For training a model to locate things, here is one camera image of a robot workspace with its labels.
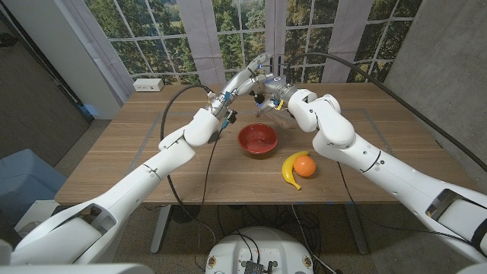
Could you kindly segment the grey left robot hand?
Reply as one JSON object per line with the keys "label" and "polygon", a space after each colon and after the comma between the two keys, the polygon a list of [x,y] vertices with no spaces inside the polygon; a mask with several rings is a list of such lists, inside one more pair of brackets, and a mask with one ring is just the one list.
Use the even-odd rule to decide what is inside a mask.
{"label": "grey left robot hand", "polygon": [[229,106],[243,94],[249,94],[258,84],[271,78],[271,75],[259,75],[261,69],[270,59],[270,55],[263,53],[252,60],[249,65],[238,72],[221,90],[221,92],[210,100],[207,110],[218,120],[221,120]]}

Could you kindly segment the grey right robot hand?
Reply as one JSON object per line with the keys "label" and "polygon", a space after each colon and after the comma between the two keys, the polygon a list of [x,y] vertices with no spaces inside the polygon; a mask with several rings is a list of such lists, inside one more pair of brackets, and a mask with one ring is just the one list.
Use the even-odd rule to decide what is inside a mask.
{"label": "grey right robot hand", "polygon": [[273,77],[263,83],[263,89],[269,95],[268,105],[275,110],[283,110],[288,106],[290,98],[298,90],[289,84],[286,77]]}

